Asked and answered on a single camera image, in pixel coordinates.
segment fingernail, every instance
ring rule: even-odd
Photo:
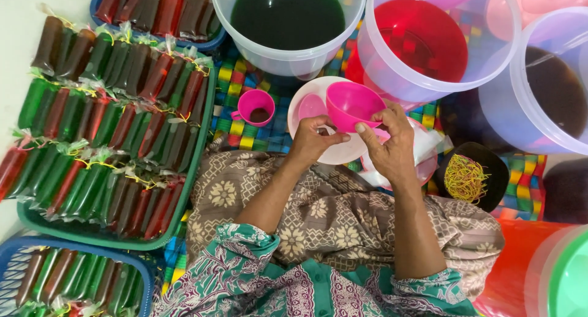
[[[357,123],[355,125],[355,130],[357,131],[357,133],[362,133],[366,130],[366,128],[363,123]]]

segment plastic tray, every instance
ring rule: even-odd
[[[168,230],[161,234],[160,237],[151,240],[142,239],[120,239],[113,233],[107,233],[100,231],[98,224],[88,224],[80,222],[48,222],[43,218],[38,211],[29,209],[27,203],[19,202],[17,206],[18,217],[21,222],[30,229],[39,231],[40,233],[56,236],[58,238],[64,238],[77,242],[83,242],[90,245],[105,246],[118,249],[129,249],[134,251],[150,251],[152,249],[159,248],[167,243],[172,237],[176,227],[182,218],[184,213],[185,205],[189,199],[190,192],[192,191],[192,185],[196,179],[196,173],[200,166],[200,158],[206,145],[206,137],[210,128],[210,122],[212,121],[212,108],[215,101],[215,91],[217,87],[217,70],[210,70],[210,78],[208,81],[208,93],[206,94],[206,106],[204,109],[204,120],[202,121],[202,127],[198,135],[196,142],[196,148],[194,150],[194,156],[192,157],[192,163],[190,169],[187,172],[186,184],[182,189],[182,194],[178,201],[178,206],[173,214],[172,222],[170,223]]]
[[[92,0],[90,2],[90,16],[92,16],[92,20],[94,20],[94,22],[98,25],[101,26],[103,24],[107,24],[105,21],[100,20],[98,18],[96,18],[94,16],[94,13],[98,10],[98,6],[100,5],[100,3],[102,3],[102,0]],[[108,26],[110,28],[113,28],[115,30],[119,30],[119,28],[115,25],[112,24],[108,24]],[[141,36],[141,35],[146,35],[146,33],[143,32],[139,32],[139,31],[135,31],[133,30],[133,35],[134,36]],[[164,41],[165,38],[161,38],[158,36],[154,36],[156,38],[158,38],[161,41]],[[196,48],[198,48],[198,51],[208,51],[208,50],[214,50],[215,48],[217,48],[218,46],[221,45],[221,43],[223,42],[224,38],[226,37],[226,30],[224,29],[224,27],[220,27],[220,32],[219,34],[212,39],[209,42],[206,43],[193,43],[193,42],[185,42],[182,40],[177,40],[176,45],[178,47],[190,47],[190,46],[194,46]]]
[[[39,246],[68,248],[85,253],[106,256],[116,261],[130,264],[137,268],[143,276],[143,302],[137,317],[148,317],[151,313],[151,303],[156,289],[155,279],[161,278],[157,263],[150,256],[146,260],[112,249],[84,245],[69,240],[47,238],[44,236],[22,236],[8,239],[0,245],[0,317],[18,316],[14,296],[18,293],[21,279],[24,277],[31,253]]]

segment blue tray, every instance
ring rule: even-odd
[[[85,253],[106,256],[107,258],[130,264],[137,268],[143,276],[143,303],[137,317],[148,317],[151,313],[152,296],[156,286],[161,287],[162,276],[159,275],[157,263],[150,255],[139,256],[108,249],[90,246],[50,236],[22,236],[9,239],[0,245],[0,316],[18,316],[14,296],[18,293],[21,279],[25,275],[31,253],[39,246],[68,248]]]
[[[90,16],[92,16],[92,19],[94,20],[94,22],[98,26],[101,26],[103,24],[107,24],[105,21],[100,20],[100,19],[98,19],[97,17],[94,16],[94,13],[98,10],[98,6],[101,3],[102,3],[102,0],[92,0],[90,2]],[[110,28],[115,29],[115,30],[119,30],[119,27],[117,27],[115,25],[108,24],[108,26]],[[141,35],[146,35],[146,33],[133,30],[133,36],[141,36]],[[156,37],[157,39],[159,39],[161,41],[165,41],[165,38],[161,38],[161,37],[158,37],[158,36],[154,36],[154,37]],[[212,39],[209,42],[206,42],[206,43],[193,43],[193,42],[185,42],[185,41],[182,41],[182,40],[179,40],[178,39],[176,41],[176,45],[178,47],[191,47],[191,46],[194,46],[194,47],[198,48],[198,51],[214,50],[218,46],[221,45],[221,43],[223,42],[223,40],[224,40],[225,37],[226,37],[226,31],[221,26],[220,27],[219,34],[216,36],[216,38]]]

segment hand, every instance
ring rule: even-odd
[[[365,123],[358,123],[355,130],[366,143],[369,157],[376,170],[392,187],[414,183],[417,179],[413,156],[415,131],[400,104],[386,99],[384,102],[388,108],[371,117],[372,121],[382,121],[387,126],[390,139],[384,145],[380,145],[374,131]]]
[[[306,170],[323,155],[327,148],[351,140],[351,136],[347,133],[322,136],[317,133],[317,129],[322,125],[333,126],[333,123],[327,115],[302,119],[286,160],[299,164],[303,170]]]

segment pink cup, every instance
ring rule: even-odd
[[[381,122],[371,116],[386,109],[386,103],[371,89],[352,81],[339,81],[327,88],[327,112],[339,132],[355,133],[355,125],[363,122],[379,136],[390,137],[384,130],[375,129]]]
[[[264,122],[258,123],[251,121],[251,113],[257,108],[262,108],[268,112],[269,118]],[[237,104],[237,111],[233,111],[231,113],[231,117],[234,120],[242,119],[248,124],[262,127],[269,123],[275,111],[276,105],[274,104],[271,95],[262,90],[249,90],[241,95],[239,98],[239,103]]]

